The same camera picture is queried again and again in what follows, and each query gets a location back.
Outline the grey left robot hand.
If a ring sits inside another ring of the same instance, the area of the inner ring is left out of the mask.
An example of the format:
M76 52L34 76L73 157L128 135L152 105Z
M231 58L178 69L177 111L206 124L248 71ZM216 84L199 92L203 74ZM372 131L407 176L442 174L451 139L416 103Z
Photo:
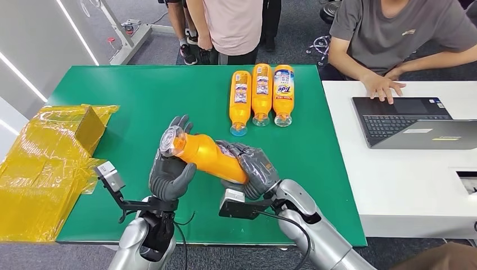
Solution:
M157 149L151 168L148 186L152 194L162 201L182 197L192 181L197 166L176 156L166 157Z

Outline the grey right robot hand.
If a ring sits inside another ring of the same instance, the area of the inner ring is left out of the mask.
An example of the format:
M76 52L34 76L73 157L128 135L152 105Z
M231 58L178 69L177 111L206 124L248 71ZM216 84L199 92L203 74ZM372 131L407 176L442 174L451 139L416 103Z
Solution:
M238 160L247 176L245 184L231 183L222 179L221 184L224 188L243 192L246 198L257 200L280 181L276 168L262 149L223 140L216 141L216 144L227 149Z

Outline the person's right hand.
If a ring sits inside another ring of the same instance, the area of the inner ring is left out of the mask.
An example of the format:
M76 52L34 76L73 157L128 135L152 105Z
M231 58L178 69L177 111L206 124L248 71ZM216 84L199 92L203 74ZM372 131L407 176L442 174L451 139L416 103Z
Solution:
M406 84L392 81L373 72L365 75L360 81L367 90L370 99L377 97L379 101L387 101L390 105L394 103L392 91L398 96L402 96L402 88L406 86Z
M206 51L211 51L213 49L212 40L209 34L199 34L197 45Z

